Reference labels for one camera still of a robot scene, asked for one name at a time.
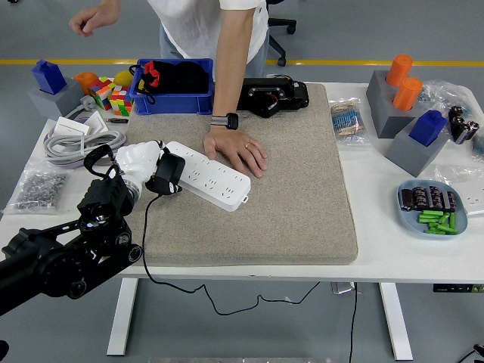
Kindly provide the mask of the person's right hand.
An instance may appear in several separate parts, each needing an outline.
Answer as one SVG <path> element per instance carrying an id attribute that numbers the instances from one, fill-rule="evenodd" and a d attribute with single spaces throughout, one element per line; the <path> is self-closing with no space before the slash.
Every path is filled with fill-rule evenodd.
<path id="1" fill-rule="evenodd" d="M 75 34 L 82 37 L 92 36 L 98 28 L 112 24 L 110 9 L 106 5 L 86 8 L 76 14 L 69 22 Z"/>

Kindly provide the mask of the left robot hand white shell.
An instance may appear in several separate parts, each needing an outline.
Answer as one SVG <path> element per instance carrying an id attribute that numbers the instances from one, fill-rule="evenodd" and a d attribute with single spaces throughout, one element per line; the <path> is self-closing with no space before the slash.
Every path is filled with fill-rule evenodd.
<path id="1" fill-rule="evenodd" d="M 159 195 L 176 194 L 185 159 L 173 154 L 161 141 L 148 141 L 121 147 L 116 162 L 134 201 L 141 197 L 143 187 Z"/>

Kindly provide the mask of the person's left hand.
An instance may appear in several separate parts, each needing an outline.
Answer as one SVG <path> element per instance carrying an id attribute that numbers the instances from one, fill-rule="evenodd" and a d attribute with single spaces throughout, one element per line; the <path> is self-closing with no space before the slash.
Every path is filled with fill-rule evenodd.
<path id="1" fill-rule="evenodd" d="M 203 139 L 206 156 L 210 160 L 221 153 L 240 173 L 248 175 L 250 171 L 255 177 L 263 177 L 267 170 L 267 154 L 262 145 L 246 133 L 227 129 L 223 126 L 211 126 Z"/>

